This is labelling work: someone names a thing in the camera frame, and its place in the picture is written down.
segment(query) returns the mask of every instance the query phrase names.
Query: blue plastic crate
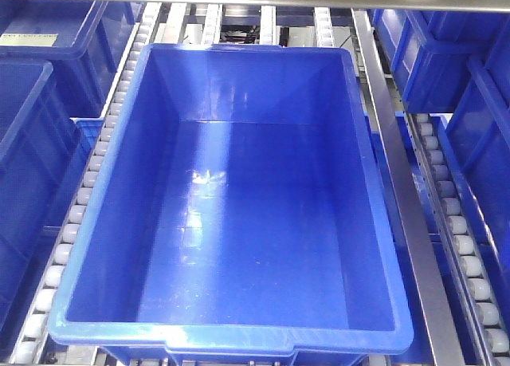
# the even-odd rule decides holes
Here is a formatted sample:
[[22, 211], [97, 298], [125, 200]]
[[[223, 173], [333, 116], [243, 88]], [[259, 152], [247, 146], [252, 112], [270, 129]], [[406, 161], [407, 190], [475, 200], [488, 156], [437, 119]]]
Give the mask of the blue plastic crate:
[[43, 61], [0, 60], [0, 326], [80, 140]]
[[485, 53], [508, 16], [375, 10], [372, 21], [407, 112], [453, 112], [472, 53]]
[[494, 46], [487, 56], [485, 67], [500, 90], [507, 104], [510, 104], [510, 18], [502, 27]]
[[354, 364], [406, 350], [349, 53], [148, 46], [49, 331], [124, 362]]
[[7, 362], [22, 328], [23, 321], [33, 299], [33, 293], [41, 280], [42, 273], [57, 239], [60, 226], [64, 222], [65, 213], [69, 208], [77, 187], [80, 185], [81, 176], [88, 155], [92, 149], [90, 140], [93, 135], [97, 136], [102, 125], [101, 120], [86, 120], [85, 125], [78, 122], [77, 127], [81, 130], [80, 143], [76, 146], [73, 157], [65, 169], [64, 179], [61, 181], [57, 195], [47, 208], [49, 212], [45, 217], [44, 226], [40, 226], [37, 234], [29, 244], [35, 248], [25, 272], [11, 274], [17, 277], [19, 282], [18, 292], [12, 296], [11, 309], [8, 309], [4, 325], [0, 325], [0, 361]]
[[57, 37], [53, 45], [0, 39], [0, 57], [32, 57], [53, 63], [70, 116], [98, 117], [134, 24], [129, 2], [1, 0], [0, 34]]
[[496, 244], [510, 269], [510, 111], [479, 57], [447, 135]]

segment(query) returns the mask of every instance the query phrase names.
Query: label on crate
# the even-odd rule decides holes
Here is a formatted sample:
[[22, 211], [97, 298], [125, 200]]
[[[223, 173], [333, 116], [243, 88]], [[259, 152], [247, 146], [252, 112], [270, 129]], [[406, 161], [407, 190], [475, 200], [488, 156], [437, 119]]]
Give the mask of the label on crate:
[[0, 45], [27, 45], [30, 47], [51, 47], [58, 33], [3, 33]]

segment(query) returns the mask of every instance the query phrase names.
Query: white roller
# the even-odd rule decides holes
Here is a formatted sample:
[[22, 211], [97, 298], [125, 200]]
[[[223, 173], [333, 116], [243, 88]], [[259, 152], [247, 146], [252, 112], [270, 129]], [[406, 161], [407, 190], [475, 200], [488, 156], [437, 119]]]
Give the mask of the white roller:
[[113, 128], [103, 128], [101, 129], [101, 141], [110, 141], [113, 134]]
[[443, 152], [439, 151], [438, 149], [427, 151], [427, 157], [429, 158], [429, 161], [432, 165], [440, 165], [443, 164], [445, 161]]
[[138, 58], [140, 56], [140, 51], [131, 51], [129, 55], [127, 56], [127, 59], [129, 61], [138, 61]]
[[471, 236], [467, 234], [456, 234], [453, 236], [453, 242], [460, 255], [471, 254], [475, 250], [475, 243]]
[[482, 324], [486, 326], [494, 326], [500, 323], [500, 312], [491, 302], [478, 302], [478, 311], [482, 317]]
[[55, 255], [53, 256], [53, 260], [57, 264], [65, 265], [69, 260], [69, 255], [71, 254], [71, 250], [73, 249], [72, 244], [59, 244], [55, 249]]
[[45, 284], [47, 286], [51, 286], [52, 288], [57, 288], [61, 284], [61, 277], [62, 277], [63, 271], [64, 271], [64, 266], [51, 265], [48, 268], [48, 270], [46, 270]]
[[62, 241], [73, 244], [77, 240], [80, 224], [66, 224], [62, 231]]
[[477, 301], [485, 301], [491, 297], [491, 286], [483, 278], [470, 278], [468, 286]]
[[449, 170], [446, 165], [433, 165], [432, 174], [436, 181], [447, 180], [449, 178]]
[[115, 128], [118, 119], [119, 117], [115, 115], [106, 116], [104, 119], [104, 126], [108, 128]]
[[497, 356], [496, 363], [498, 366], [510, 366], [510, 358], [507, 356]]
[[14, 362], [17, 364], [32, 364], [37, 344], [32, 340], [21, 342], [16, 348]]
[[150, 26], [140, 26], [138, 28], [138, 34], [140, 35], [141, 33], [145, 33], [146, 35], [148, 35], [149, 33], [151, 32], [151, 27]]
[[367, 366], [387, 366], [386, 357], [383, 354], [370, 354]]
[[428, 113], [419, 113], [416, 115], [416, 121], [418, 123], [426, 123], [429, 121], [429, 114]]
[[117, 91], [115, 92], [115, 95], [113, 95], [113, 101], [115, 101], [116, 103], [123, 103], [125, 98], [126, 98], [125, 91]]
[[482, 265], [481, 261], [476, 256], [462, 256], [461, 266], [468, 277], [479, 277], [481, 276]]
[[436, 136], [423, 136], [423, 145], [427, 151], [430, 149], [438, 149], [439, 140]]
[[88, 200], [90, 199], [90, 194], [92, 193], [92, 188], [80, 188], [78, 190], [78, 194], [76, 196], [76, 201], [80, 205], [87, 205]]
[[455, 185], [452, 181], [442, 180], [438, 181], [436, 184], [441, 197], [453, 197], [455, 195]]
[[136, 61], [126, 61], [124, 68], [129, 71], [134, 71], [136, 67]]
[[448, 224], [453, 234], [468, 232], [468, 222], [462, 216], [448, 216]]
[[422, 136], [432, 136], [434, 134], [434, 127], [431, 123], [421, 123], [418, 125], [418, 129]]
[[443, 206], [443, 210], [448, 216], [461, 213], [461, 203], [459, 203], [458, 199], [453, 197], [445, 197], [441, 200], [441, 205]]
[[110, 115], [118, 116], [120, 114], [121, 108], [122, 108], [121, 103], [111, 103], [110, 104]]
[[126, 92], [129, 88], [129, 84], [131, 83], [131, 81], [119, 81], [119, 84], [117, 86], [117, 89], [119, 91], [123, 91], [123, 92]]
[[94, 188], [96, 184], [97, 175], [99, 172], [86, 171], [83, 175], [83, 185], [87, 188]]
[[49, 312], [54, 296], [55, 289], [41, 289], [35, 297], [35, 309], [40, 312]]
[[133, 78], [133, 75], [135, 74], [135, 71], [132, 69], [125, 69], [122, 72], [122, 75], [120, 75], [120, 79], [123, 81], [130, 81]]
[[94, 153], [98, 156], [106, 155], [106, 150], [108, 149], [108, 141], [98, 141], [96, 143], [96, 148], [94, 149]]
[[146, 33], [140, 33], [138, 32], [136, 34], [136, 37], [135, 37], [135, 43], [142, 43], [142, 45], [145, 45], [145, 42], [147, 41], [147, 38], [148, 38], [148, 30]]
[[83, 215], [85, 213], [85, 206], [83, 205], [73, 205], [69, 210], [69, 222], [73, 224], [81, 224], [81, 220], [83, 219]]
[[46, 321], [45, 314], [32, 314], [25, 322], [25, 336], [38, 340]]
[[486, 329], [488, 342], [491, 344], [492, 352], [507, 352], [510, 349], [508, 336], [501, 329]]
[[141, 51], [142, 48], [145, 46], [145, 41], [147, 40], [147, 37], [141, 37], [140, 41], [137, 41], [135, 39], [135, 43], [133, 43], [133, 46], [131, 47], [132, 51]]
[[101, 169], [101, 164], [103, 163], [103, 156], [94, 155], [88, 161], [88, 170], [98, 172]]

